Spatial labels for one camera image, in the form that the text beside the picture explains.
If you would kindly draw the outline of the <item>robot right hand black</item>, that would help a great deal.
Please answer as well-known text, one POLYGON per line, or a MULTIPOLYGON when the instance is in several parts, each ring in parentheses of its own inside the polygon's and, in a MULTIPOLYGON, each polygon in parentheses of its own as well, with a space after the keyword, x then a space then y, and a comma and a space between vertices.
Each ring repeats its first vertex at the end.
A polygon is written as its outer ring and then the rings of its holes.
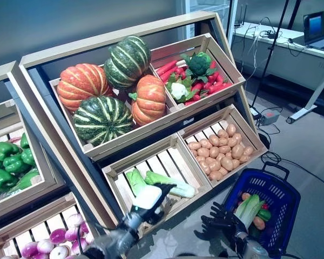
POLYGON ((247 236, 248 230, 244 223, 227 210, 224 205, 213 202, 211 205, 210 215, 202 215, 202 231, 194 232, 202 240, 211 240, 215 238, 220 231, 230 242, 236 242, 242 235, 247 236))

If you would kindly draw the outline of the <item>robot left hand white back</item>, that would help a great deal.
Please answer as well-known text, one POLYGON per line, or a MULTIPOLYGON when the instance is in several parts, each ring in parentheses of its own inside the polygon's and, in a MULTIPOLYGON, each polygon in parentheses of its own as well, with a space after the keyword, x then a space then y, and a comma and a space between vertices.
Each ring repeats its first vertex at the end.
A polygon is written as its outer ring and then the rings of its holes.
POLYGON ((164 215, 159 207, 170 190, 176 186, 166 183, 145 186, 134 199, 130 212, 138 214, 143 222, 157 224, 164 215))

